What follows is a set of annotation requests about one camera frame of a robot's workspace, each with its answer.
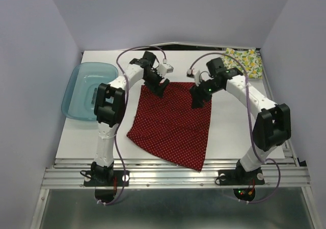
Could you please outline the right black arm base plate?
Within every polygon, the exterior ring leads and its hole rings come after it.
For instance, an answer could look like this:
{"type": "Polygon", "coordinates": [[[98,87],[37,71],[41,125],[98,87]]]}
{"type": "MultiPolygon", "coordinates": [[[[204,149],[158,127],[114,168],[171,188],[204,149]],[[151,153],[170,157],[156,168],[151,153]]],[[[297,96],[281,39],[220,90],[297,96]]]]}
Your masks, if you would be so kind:
{"type": "Polygon", "coordinates": [[[262,170],[259,168],[250,172],[236,171],[236,169],[222,169],[218,171],[215,184],[219,186],[245,186],[264,185],[265,180],[262,170]]]}

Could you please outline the red polka dot skirt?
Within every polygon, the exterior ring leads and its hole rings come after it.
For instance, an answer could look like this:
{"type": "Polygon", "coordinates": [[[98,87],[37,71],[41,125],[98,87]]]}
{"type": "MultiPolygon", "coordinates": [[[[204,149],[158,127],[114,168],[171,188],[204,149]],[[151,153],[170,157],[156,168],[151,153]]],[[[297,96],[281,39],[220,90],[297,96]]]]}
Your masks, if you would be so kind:
{"type": "Polygon", "coordinates": [[[163,97],[141,87],[127,137],[139,148],[176,165],[201,171],[208,145],[211,102],[192,108],[191,82],[171,82],[163,97]]]}

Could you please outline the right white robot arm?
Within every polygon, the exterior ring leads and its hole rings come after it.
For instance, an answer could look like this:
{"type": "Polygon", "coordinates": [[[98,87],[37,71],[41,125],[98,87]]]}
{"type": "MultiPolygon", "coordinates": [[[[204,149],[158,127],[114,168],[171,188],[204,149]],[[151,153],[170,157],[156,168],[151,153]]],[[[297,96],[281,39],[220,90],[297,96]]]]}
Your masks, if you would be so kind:
{"type": "Polygon", "coordinates": [[[246,185],[251,181],[264,184],[261,166],[270,153],[291,137],[290,108],[268,99],[249,83],[242,66],[227,68],[221,58],[207,62],[209,79],[201,71],[189,68],[186,75],[195,80],[190,89],[192,108],[202,108],[212,95],[225,90],[239,100],[248,112],[251,146],[237,161],[235,169],[219,170],[215,182],[220,186],[246,185]]]}

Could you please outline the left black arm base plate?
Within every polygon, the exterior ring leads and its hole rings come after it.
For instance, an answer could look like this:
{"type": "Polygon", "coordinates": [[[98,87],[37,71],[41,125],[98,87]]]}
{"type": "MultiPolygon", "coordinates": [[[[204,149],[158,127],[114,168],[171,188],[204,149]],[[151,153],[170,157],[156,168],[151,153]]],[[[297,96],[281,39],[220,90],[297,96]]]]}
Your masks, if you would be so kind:
{"type": "Polygon", "coordinates": [[[80,174],[84,177],[85,187],[129,186],[130,172],[128,170],[114,170],[109,178],[96,178],[90,170],[82,170],[80,174]]]}

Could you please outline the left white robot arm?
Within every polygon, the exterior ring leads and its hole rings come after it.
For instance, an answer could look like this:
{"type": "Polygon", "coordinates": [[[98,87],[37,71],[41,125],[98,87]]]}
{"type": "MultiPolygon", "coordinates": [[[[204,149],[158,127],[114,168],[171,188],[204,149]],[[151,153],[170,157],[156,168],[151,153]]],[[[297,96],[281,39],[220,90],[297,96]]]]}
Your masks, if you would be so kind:
{"type": "Polygon", "coordinates": [[[165,76],[174,70],[167,58],[155,67],[157,60],[154,53],[145,51],[140,59],[132,59],[127,68],[121,70],[121,76],[99,85],[94,107],[98,142],[90,170],[82,173],[86,186],[112,186],[118,180],[114,173],[113,148],[127,109],[129,90],[142,80],[153,94],[162,97],[170,82],[165,76]]]}

